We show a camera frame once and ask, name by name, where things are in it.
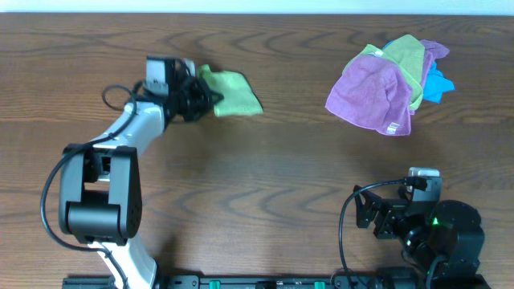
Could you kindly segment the light green microfiber cloth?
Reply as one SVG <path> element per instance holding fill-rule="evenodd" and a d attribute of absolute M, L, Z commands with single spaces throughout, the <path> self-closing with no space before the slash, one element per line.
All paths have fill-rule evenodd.
<path fill-rule="evenodd" d="M 211 71 L 205 64 L 198 68 L 197 76 L 206 81 L 211 91 L 223 95 L 223 100 L 214 106 L 217 117 L 263 114 L 263 107 L 244 75 L 235 71 Z"/>

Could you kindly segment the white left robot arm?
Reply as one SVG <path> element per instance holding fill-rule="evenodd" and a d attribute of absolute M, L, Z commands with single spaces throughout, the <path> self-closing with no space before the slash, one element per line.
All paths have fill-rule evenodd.
<path fill-rule="evenodd" d="M 175 116 L 191 122 L 221 102 L 224 95 L 194 76 L 145 79 L 127 88 L 120 117 L 103 134 L 69 144 L 43 188 L 40 213 L 47 233 L 59 245 L 96 253 L 112 272 L 105 288 L 153 288 L 157 262 L 138 230 L 142 218 L 139 157 Z"/>

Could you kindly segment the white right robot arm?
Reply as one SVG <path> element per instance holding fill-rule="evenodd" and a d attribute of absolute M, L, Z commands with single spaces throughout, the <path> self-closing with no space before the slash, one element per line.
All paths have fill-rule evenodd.
<path fill-rule="evenodd" d="M 474 207 L 439 199 L 441 185 L 425 189 L 401 186 L 398 199 L 385 199 L 359 185 L 354 200 L 357 226 L 375 225 L 378 239 L 397 239 L 402 254 L 421 273 L 420 288 L 488 288 L 477 273 L 485 233 Z"/>

